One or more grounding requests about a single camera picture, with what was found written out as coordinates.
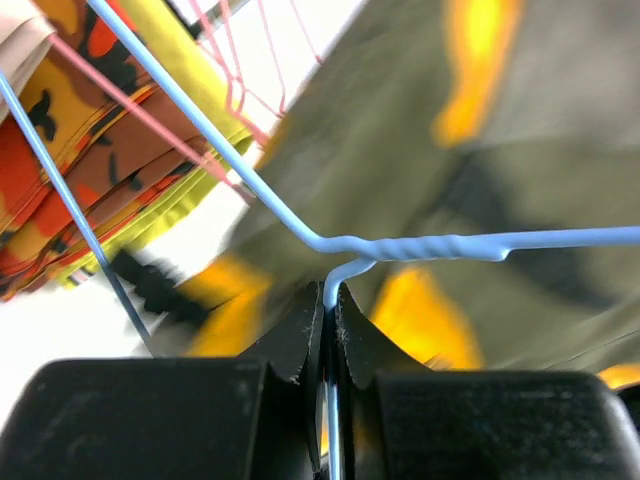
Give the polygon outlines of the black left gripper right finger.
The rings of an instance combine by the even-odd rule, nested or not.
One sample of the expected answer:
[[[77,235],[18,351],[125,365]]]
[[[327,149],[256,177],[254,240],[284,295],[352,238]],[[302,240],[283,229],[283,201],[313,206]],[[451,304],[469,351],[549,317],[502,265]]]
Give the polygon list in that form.
[[[639,397],[579,372],[432,371],[342,288],[348,479],[635,479]]]

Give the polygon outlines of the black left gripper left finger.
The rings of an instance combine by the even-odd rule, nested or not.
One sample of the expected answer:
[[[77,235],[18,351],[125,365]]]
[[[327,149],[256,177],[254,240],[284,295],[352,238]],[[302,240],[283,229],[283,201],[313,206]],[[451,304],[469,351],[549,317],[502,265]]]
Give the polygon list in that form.
[[[27,384],[5,479],[315,479],[322,287],[236,357],[73,359]]]

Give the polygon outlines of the blue wire hanger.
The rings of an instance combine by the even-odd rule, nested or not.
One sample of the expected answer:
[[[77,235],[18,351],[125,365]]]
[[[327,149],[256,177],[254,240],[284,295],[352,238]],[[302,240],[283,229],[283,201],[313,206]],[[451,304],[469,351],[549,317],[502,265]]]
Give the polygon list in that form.
[[[628,226],[377,240],[354,235],[326,236],[310,228],[261,178],[260,163],[279,123],[370,1],[362,3],[302,91],[284,115],[278,117],[276,128],[266,132],[258,126],[268,137],[266,145],[260,147],[254,142],[245,154],[238,153],[149,51],[134,27],[132,15],[124,10],[127,1],[83,2],[206,140],[207,151],[198,154],[132,101],[64,42],[45,15],[55,29],[48,53],[58,51],[126,111],[203,167],[218,183],[198,208],[169,232],[139,251],[122,249],[114,258],[108,258],[100,237],[29,119],[20,101],[24,90],[16,95],[1,73],[1,126],[8,117],[16,121],[87,248],[85,253],[74,250],[68,258],[54,263],[45,283],[54,279],[76,285],[83,277],[102,270],[147,349],[147,356],[140,359],[236,357],[280,322],[297,293],[311,283],[320,284],[323,320],[314,410],[319,420],[320,470],[315,479],[348,479],[344,475],[339,405],[336,309],[342,288],[347,288],[355,301],[348,286],[352,279],[383,262],[499,263],[511,253],[524,250],[629,246],[639,250],[639,220]],[[579,372],[597,377],[617,394],[639,397],[639,382],[614,389],[597,374],[582,370],[426,367],[432,371]]]

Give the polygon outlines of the green yellow camouflage trousers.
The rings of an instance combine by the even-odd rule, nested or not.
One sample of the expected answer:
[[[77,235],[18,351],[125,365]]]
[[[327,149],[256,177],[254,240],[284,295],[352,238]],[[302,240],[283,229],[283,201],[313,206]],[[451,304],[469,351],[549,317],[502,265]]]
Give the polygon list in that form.
[[[635,1],[370,1],[279,123],[261,178],[365,239],[639,220]],[[434,370],[639,382],[639,250],[383,262],[364,314]]]

